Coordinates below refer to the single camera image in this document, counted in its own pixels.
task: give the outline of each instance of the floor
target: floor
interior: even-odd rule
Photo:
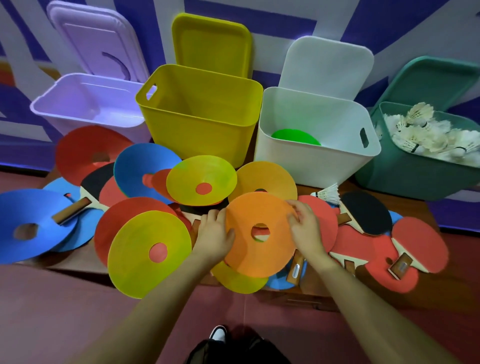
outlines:
[[[0,172],[0,192],[35,187],[39,181]],[[452,234],[444,238],[480,299],[480,239]],[[0,266],[0,292],[0,362],[9,364],[63,363],[137,303],[112,288],[21,266]],[[403,314],[464,363],[480,363],[480,312]],[[219,323],[232,328],[251,326],[276,344],[293,364],[368,363],[338,313],[271,306],[254,295],[205,286],[195,289],[158,363],[182,363]]]

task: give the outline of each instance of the right hand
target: right hand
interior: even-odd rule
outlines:
[[[298,215],[298,219],[293,214],[288,214],[287,216],[292,238],[297,249],[300,250],[307,260],[326,254],[322,245],[318,218],[310,206],[297,200],[287,200],[287,202],[295,209]]]

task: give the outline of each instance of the yellow bin lid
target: yellow bin lid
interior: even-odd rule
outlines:
[[[177,64],[248,78],[252,62],[252,35],[246,26],[181,13],[172,24]]]

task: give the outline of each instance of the purple bin lid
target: purple bin lid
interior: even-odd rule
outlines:
[[[47,13],[85,72],[141,83],[149,77],[135,31],[116,11],[55,0]]]

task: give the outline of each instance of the green bin lid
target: green bin lid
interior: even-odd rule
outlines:
[[[426,102],[436,111],[445,111],[479,76],[480,66],[475,63],[429,56],[415,58],[395,76],[370,115],[384,101],[404,105]]]

